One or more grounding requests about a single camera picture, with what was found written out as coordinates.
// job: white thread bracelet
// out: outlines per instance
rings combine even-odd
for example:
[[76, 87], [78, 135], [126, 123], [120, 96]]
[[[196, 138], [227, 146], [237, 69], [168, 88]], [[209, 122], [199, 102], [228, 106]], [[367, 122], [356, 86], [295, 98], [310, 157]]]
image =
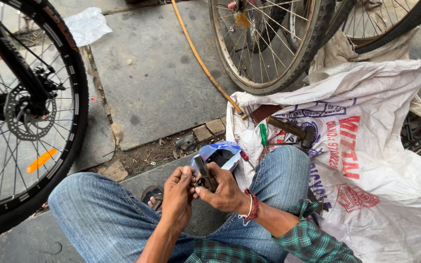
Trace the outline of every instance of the white thread bracelet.
[[[249, 203], [249, 212], [248, 212], [248, 214], [247, 215], [238, 215], [238, 218], [247, 218], [250, 214], [251, 214], [251, 209], [253, 208], [253, 197], [252, 196], [249, 196], [249, 199], [250, 199], [250, 203]], [[249, 224], [249, 221], [246, 221], [246, 224], [245, 224], [245, 220], [243, 219], [243, 225], [244, 226], [247, 226], [248, 224]]]

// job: green screwdriver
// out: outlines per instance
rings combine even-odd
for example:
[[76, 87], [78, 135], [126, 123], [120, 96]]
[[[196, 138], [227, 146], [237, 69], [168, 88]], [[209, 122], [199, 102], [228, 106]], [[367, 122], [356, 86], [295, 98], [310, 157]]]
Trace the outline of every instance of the green screwdriver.
[[264, 153], [267, 155], [268, 152], [266, 150], [266, 145], [268, 144], [268, 141], [266, 141], [266, 125], [264, 125], [263, 123], [261, 123], [259, 125], [259, 131], [261, 133], [261, 144], [264, 147]]

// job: orange reflector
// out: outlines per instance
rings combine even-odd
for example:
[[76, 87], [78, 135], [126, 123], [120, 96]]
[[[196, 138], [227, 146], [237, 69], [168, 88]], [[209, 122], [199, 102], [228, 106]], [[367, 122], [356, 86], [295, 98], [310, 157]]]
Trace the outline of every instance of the orange reflector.
[[48, 152], [40, 155], [38, 159], [36, 159], [32, 164], [27, 167], [27, 173], [31, 174], [32, 172], [36, 171], [40, 166], [42, 166], [46, 161], [48, 161], [52, 156], [56, 154], [56, 149], [50, 149]]

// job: green plaid shirt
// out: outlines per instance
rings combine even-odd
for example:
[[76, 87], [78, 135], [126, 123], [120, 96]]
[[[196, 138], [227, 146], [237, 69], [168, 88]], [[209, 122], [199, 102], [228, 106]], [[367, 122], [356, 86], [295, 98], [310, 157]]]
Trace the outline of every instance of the green plaid shirt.
[[[303, 262], [361, 263], [352, 249], [344, 242], [338, 242], [323, 230], [310, 223], [306, 217], [312, 214], [320, 203], [300, 200], [297, 206], [287, 212], [300, 217], [300, 223], [285, 235], [272, 240], [284, 250], [299, 257]], [[267, 263], [260, 254], [237, 245], [226, 245], [208, 239], [196, 239], [193, 254], [185, 263]]]

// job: bicycle frame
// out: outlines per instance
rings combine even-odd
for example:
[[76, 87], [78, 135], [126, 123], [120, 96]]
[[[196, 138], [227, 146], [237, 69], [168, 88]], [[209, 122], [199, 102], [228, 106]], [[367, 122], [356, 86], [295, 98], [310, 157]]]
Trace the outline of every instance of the bicycle frame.
[[4, 26], [0, 22], [0, 57], [30, 93], [32, 103], [40, 109], [46, 109], [45, 102], [50, 98], [48, 92], [12, 44], [9, 36], [3, 33], [4, 31]]

